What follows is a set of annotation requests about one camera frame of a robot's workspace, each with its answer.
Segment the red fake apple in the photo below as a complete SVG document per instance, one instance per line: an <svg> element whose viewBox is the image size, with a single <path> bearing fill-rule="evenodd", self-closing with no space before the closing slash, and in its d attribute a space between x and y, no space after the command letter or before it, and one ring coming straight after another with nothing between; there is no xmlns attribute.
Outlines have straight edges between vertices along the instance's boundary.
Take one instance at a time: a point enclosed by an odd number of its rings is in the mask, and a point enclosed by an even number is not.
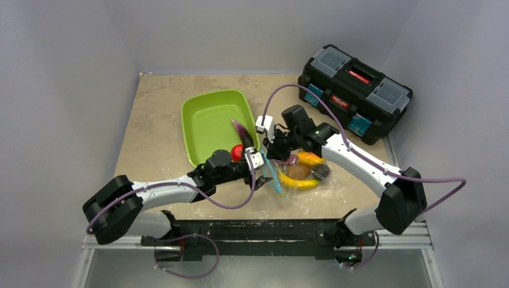
<svg viewBox="0 0 509 288"><path fill-rule="evenodd" d="M230 150L230 154L231 154L232 161L234 161L234 162L241 161L244 158L244 145L243 144L235 145Z"/></svg>

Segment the brown fake kiwi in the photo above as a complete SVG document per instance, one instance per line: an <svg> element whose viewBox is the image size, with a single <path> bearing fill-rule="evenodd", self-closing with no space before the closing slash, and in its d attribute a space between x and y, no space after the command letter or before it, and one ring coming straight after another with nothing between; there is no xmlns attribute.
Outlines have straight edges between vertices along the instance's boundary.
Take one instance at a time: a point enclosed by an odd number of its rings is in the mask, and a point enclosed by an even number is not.
<svg viewBox="0 0 509 288"><path fill-rule="evenodd" d="M291 179L303 181L309 178L312 170L309 166L303 164L293 164L286 168L285 174Z"/></svg>

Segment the clear zip top bag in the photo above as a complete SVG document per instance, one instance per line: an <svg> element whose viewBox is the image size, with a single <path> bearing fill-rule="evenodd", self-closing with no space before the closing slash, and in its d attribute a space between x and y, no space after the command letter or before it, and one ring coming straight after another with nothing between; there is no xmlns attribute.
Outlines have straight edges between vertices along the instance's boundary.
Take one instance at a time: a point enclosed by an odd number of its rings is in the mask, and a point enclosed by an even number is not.
<svg viewBox="0 0 509 288"><path fill-rule="evenodd" d="M294 152L287 161L269 159L264 149L261 153L266 162L264 176L272 177L270 185L282 198L315 189L326 183L331 174L326 160L311 152Z"/></svg>

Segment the purple fake eggplant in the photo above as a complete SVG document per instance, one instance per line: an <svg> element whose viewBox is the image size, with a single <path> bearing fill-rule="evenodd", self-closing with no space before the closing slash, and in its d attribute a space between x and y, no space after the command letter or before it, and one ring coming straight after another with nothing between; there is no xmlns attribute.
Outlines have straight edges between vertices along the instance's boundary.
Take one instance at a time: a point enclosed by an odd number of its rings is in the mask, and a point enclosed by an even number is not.
<svg viewBox="0 0 509 288"><path fill-rule="evenodd" d="M233 125L235 131L237 132L238 137L241 143L244 145L244 147L254 147L255 142L251 134L245 128L245 126L243 126L240 122L238 122L235 119L230 119L230 122Z"/></svg>

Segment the yellow fake banana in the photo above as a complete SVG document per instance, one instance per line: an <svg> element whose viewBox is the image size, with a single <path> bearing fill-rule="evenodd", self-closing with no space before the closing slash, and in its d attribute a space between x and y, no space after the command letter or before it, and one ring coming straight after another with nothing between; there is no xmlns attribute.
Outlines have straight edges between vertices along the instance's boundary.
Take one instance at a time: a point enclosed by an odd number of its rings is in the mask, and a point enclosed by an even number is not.
<svg viewBox="0 0 509 288"><path fill-rule="evenodd" d="M279 180L282 183L283 186L287 188L294 188L299 190L306 190L306 189L312 189L319 186L321 183L319 180L316 179L310 179L310 180L297 180L288 177L284 173L279 173Z"/></svg>

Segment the magenta fake sweet potato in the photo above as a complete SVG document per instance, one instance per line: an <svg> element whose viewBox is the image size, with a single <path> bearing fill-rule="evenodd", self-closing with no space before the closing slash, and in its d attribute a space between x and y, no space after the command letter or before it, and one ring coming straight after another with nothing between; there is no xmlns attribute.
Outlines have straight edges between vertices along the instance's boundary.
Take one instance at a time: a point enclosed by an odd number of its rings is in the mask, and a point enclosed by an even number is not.
<svg viewBox="0 0 509 288"><path fill-rule="evenodd" d="M276 160L274 159L274 162L278 166L290 166L298 162L299 157L295 154L291 154L287 160Z"/></svg>

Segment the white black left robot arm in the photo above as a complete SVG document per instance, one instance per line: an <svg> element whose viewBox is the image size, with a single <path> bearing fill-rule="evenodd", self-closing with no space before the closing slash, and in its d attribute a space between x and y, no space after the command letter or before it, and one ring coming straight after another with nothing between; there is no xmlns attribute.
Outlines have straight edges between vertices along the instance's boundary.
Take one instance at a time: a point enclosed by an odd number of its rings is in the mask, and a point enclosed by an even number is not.
<svg viewBox="0 0 509 288"><path fill-rule="evenodd" d="M82 206L88 220L86 233L93 235L100 245L117 241L142 214L152 208L173 203L195 203L212 199L217 186L242 179L250 187L248 198L273 180L256 172L266 164L263 154L249 147L239 161L230 152L216 150L202 164L187 174L170 180L154 182L130 181L126 175L112 178Z"/></svg>

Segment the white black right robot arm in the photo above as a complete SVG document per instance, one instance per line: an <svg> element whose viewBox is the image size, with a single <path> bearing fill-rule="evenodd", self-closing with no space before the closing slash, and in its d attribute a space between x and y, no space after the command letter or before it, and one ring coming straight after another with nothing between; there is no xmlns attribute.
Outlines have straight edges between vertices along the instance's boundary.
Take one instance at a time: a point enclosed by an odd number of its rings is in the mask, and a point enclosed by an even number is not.
<svg viewBox="0 0 509 288"><path fill-rule="evenodd" d="M379 197L374 207L353 209L340 219L337 236L342 243L351 244L361 234L379 229L400 235L427 208L423 184L411 180L420 178L415 169L384 163L344 140L336 127L326 122L316 125L298 104L284 110L282 117L287 131L276 128L270 116L256 120L269 159L286 161L298 149L312 152L345 169Z"/></svg>

